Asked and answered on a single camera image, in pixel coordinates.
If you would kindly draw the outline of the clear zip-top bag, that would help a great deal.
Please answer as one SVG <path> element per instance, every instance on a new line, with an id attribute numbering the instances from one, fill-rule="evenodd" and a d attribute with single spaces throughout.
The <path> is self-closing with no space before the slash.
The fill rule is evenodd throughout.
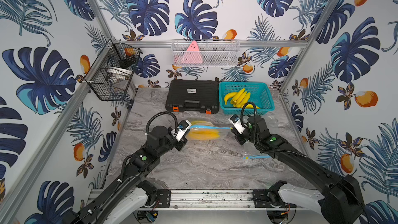
<path id="1" fill-rule="evenodd" d="M 245 160 L 254 160 L 254 159 L 267 159 L 271 158 L 267 153 L 261 153 L 257 150 L 253 143 L 246 142 L 243 145 L 243 158 Z"/>

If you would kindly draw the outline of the yellow banana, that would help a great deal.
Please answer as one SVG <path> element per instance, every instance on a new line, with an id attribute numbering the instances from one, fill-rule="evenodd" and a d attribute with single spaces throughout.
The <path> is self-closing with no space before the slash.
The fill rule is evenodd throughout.
<path id="1" fill-rule="evenodd" d="M 228 100 L 235 97 L 237 95 L 237 92 L 231 92 L 225 95 L 224 97 L 224 104 L 227 105 L 228 104 Z"/>
<path id="2" fill-rule="evenodd" d="M 233 98 L 231 99 L 231 103 L 234 105 L 237 104 L 238 99 L 244 94 L 245 92 L 245 88 L 242 88 L 240 91 L 237 92 L 236 95 L 233 96 Z"/>
<path id="3" fill-rule="evenodd" d="M 252 104 L 248 104 L 246 105 L 245 109 L 247 108 L 254 108 L 254 106 Z"/>

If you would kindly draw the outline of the clear bag with banana peel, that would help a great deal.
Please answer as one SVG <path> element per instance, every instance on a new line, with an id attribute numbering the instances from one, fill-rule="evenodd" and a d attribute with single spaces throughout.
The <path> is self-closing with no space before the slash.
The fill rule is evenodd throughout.
<path id="1" fill-rule="evenodd" d="M 190 131 L 187 135 L 189 141 L 210 141 L 225 138 L 232 130 L 231 125 L 214 125 L 203 119 L 189 119 Z"/>

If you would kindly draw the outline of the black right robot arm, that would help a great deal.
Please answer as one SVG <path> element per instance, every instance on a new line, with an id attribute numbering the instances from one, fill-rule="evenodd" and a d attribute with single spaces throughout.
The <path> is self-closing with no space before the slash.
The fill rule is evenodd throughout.
<path id="1" fill-rule="evenodd" d="M 242 118 L 233 115 L 229 121 L 240 145 L 253 143 L 260 153 L 286 164 L 315 187 L 307 190 L 279 181 L 256 202 L 298 205 L 322 215 L 330 224 L 353 224 L 366 213 L 359 183 L 353 176 L 341 176 L 322 167 L 285 138 L 271 134 L 261 116 L 250 116 L 243 123 Z"/>

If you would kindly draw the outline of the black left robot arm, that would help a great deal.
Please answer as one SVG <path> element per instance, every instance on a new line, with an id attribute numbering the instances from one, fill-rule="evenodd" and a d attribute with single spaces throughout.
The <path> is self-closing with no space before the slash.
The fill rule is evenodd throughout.
<path id="1" fill-rule="evenodd" d="M 69 212 L 63 224 L 103 224 L 127 194 L 142 184 L 144 178 L 159 165 L 160 157 L 172 149 L 178 151 L 187 143 L 191 124 L 182 121 L 176 128 L 146 128 L 147 140 L 139 150 L 125 158 L 121 173 L 102 193 L 79 212 Z"/>

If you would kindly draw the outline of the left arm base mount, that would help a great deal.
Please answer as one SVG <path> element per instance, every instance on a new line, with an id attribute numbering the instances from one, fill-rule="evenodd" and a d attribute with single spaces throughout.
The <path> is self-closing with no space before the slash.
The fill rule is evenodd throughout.
<path id="1" fill-rule="evenodd" d="M 138 184 L 134 191 L 140 190 L 143 196 L 142 204 L 139 207 L 143 208 L 169 208 L 171 203 L 172 192 L 168 189 L 160 189 L 155 185 L 145 180 Z"/>

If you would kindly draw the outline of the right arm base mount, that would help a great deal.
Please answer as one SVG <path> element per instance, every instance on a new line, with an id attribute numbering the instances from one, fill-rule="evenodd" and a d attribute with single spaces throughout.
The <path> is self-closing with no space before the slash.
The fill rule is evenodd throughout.
<path id="1" fill-rule="evenodd" d="M 287 208 L 288 203 L 284 202 L 278 193 L 279 189 L 287 182 L 280 180 L 268 189 L 257 189 L 252 192 L 252 200 L 255 208 Z"/>

